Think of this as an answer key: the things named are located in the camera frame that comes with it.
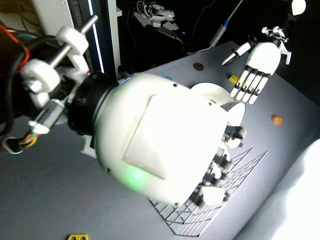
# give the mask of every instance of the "red wire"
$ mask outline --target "red wire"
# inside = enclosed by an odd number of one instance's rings
[[[25,52],[25,56],[24,56],[24,59],[21,61],[19,67],[21,68],[23,65],[25,65],[27,63],[27,61],[29,60],[30,58],[30,51],[27,47],[25,47],[20,41],[19,39],[17,39],[11,32],[9,32],[7,30],[7,28],[0,24],[0,29],[12,40],[14,41],[16,44],[19,44],[23,47],[24,49],[24,52]]]

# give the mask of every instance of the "green light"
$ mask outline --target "green light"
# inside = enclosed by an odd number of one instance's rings
[[[147,181],[148,173],[136,166],[129,166],[126,175],[126,185],[132,190],[138,190],[143,187]]]

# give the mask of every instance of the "gray tabletop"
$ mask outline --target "gray tabletop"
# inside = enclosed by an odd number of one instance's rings
[[[209,82],[230,91],[233,84],[228,76],[240,75],[246,57],[228,67],[221,62],[236,47],[227,42],[148,72],[188,87]],[[202,63],[204,70],[196,71],[194,63]],[[283,117],[282,126],[271,122],[274,114]],[[269,153],[198,239],[233,239],[311,142],[319,122],[320,108],[275,74],[256,103],[247,106],[243,120],[248,130],[245,149],[254,148],[250,156]],[[28,130],[25,117],[15,123],[14,136]],[[91,240],[185,239],[172,233],[144,196],[125,189],[95,159],[81,154],[81,141],[65,124],[42,135],[23,154],[1,153],[3,239],[65,240],[69,234],[81,233]]]

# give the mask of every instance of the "metal wire rack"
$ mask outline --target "metal wire rack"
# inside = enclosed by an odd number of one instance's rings
[[[234,167],[228,173],[228,179],[221,185],[230,197],[235,194],[244,180],[268,153],[266,151],[245,163],[244,159],[252,150],[253,148],[248,149],[232,158]],[[199,208],[188,200],[178,208],[174,208],[171,205],[153,201],[152,199],[150,199],[150,202],[173,233],[185,237],[199,237],[227,204],[227,202],[222,202],[218,205],[206,205],[203,208]]]

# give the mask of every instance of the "yellow block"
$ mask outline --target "yellow block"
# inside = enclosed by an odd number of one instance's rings
[[[89,236],[87,234],[72,234],[67,240],[89,240]]]
[[[229,77],[229,81],[232,82],[233,84],[236,84],[238,79],[239,77],[237,77],[236,75],[231,75],[231,77]]]

